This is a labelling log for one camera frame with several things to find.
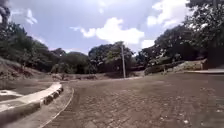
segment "concrete curb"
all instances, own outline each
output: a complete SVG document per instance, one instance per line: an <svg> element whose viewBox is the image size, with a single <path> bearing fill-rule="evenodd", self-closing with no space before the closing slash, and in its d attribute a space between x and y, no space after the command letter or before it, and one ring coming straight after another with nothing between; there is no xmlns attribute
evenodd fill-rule
<svg viewBox="0 0 224 128"><path fill-rule="evenodd" d="M0 127L36 112L37 110L41 109L43 105L50 104L62 92L63 92L63 87L61 85L59 89L55 89L53 93L48 94L48 96L44 98L41 98L37 101L24 103L21 105L15 105L1 111L0 112Z"/></svg>
<svg viewBox="0 0 224 128"><path fill-rule="evenodd" d="M185 73L191 73L191 74L207 74L207 75L223 75L224 71L186 71Z"/></svg>
<svg viewBox="0 0 224 128"><path fill-rule="evenodd" d="M63 111L68 107L68 105L71 103L73 97L74 97L74 89L72 89L72 95L71 95L71 97L70 97L68 103L65 105L64 109L62 109L57 115L55 115L53 118L51 118L51 119L48 120L45 124L43 124L42 126L40 126L40 127L38 127L38 128L43 128L43 127L45 127L46 125L48 125L49 123L51 123L55 118L57 118L57 117L61 114L61 112L63 112Z"/></svg>

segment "road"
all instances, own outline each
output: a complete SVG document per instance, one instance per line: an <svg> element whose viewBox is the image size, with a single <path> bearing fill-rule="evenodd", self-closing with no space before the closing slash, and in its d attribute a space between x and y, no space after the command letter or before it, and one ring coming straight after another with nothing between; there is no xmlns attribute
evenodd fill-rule
<svg viewBox="0 0 224 128"><path fill-rule="evenodd" d="M73 82L68 107L45 128L223 128L224 76L175 74Z"/></svg>

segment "blue sky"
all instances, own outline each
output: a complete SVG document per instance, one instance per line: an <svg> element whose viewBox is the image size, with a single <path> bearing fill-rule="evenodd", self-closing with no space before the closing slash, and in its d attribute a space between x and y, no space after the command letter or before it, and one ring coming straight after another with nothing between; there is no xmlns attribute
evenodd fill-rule
<svg viewBox="0 0 224 128"><path fill-rule="evenodd" d="M10 0L11 21L50 49L88 51L123 40L133 51L152 46L188 14L187 0Z"/></svg>

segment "cloud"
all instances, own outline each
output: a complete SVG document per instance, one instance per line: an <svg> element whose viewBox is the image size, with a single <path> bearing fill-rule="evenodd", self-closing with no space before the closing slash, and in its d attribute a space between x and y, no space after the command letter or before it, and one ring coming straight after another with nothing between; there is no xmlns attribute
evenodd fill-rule
<svg viewBox="0 0 224 128"><path fill-rule="evenodd" d="M69 27L69 28L72 29L73 31L78 31L81 29L80 27Z"/></svg>
<svg viewBox="0 0 224 128"><path fill-rule="evenodd" d="M96 29L91 28L89 31L86 31L84 28L81 28L80 31L82 32L83 36L86 38L94 37L96 35Z"/></svg>
<svg viewBox="0 0 224 128"><path fill-rule="evenodd" d="M104 10L102 8L99 9L100 14L104 13Z"/></svg>
<svg viewBox="0 0 224 128"><path fill-rule="evenodd" d="M157 24L157 19L154 16L149 16L147 19L147 25L148 26L153 26Z"/></svg>
<svg viewBox="0 0 224 128"><path fill-rule="evenodd" d="M145 37L145 33L136 28L122 29L121 24L123 23L122 19L114 17L108 19L103 28L91 28L89 30L80 28L80 32L86 38L96 36L109 43L124 41L126 44L138 44L140 39Z"/></svg>
<svg viewBox="0 0 224 128"><path fill-rule="evenodd" d="M163 24L164 27L169 27L182 22L189 14L186 3L188 0L160 0L160 2L155 3L152 9L160 11L160 13L157 16L148 17L148 26Z"/></svg>
<svg viewBox="0 0 224 128"><path fill-rule="evenodd" d="M26 22L31 25L38 23L37 19L33 17L33 12L31 9L27 9Z"/></svg>
<svg viewBox="0 0 224 128"><path fill-rule="evenodd" d="M100 7L106 7L107 6L104 1L99 1L98 3L99 3Z"/></svg>
<svg viewBox="0 0 224 128"><path fill-rule="evenodd" d="M33 37L34 40L37 40L37 41L39 41L42 44L47 44L45 39L43 39L42 37L38 37L38 36L34 36L34 35L32 35L32 37Z"/></svg>
<svg viewBox="0 0 224 128"><path fill-rule="evenodd" d="M166 21L163 25L164 28L167 28L167 27L170 27L172 25L176 25L178 23L177 20L169 20L169 21Z"/></svg>
<svg viewBox="0 0 224 128"><path fill-rule="evenodd" d="M155 40L143 40L141 45L142 48L149 48L152 47L155 44Z"/></svg>

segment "shrub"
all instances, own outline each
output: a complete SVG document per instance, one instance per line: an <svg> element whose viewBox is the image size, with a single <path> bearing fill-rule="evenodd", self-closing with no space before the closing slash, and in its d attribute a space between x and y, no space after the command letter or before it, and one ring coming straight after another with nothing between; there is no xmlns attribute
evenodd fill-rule
<svg viewBox="0 0 224 128"><path fill-rule="evenodd" d="M149 74L152 74L152 73L162 72L164 70L174 68L181 63L183 63L183 61L178 61L178 62L174 62L174 63L170 63L170 64L164 64L164 65L151 66L151 67L146 68L144 73L145 73L145 75L149 75Z"/></svg>

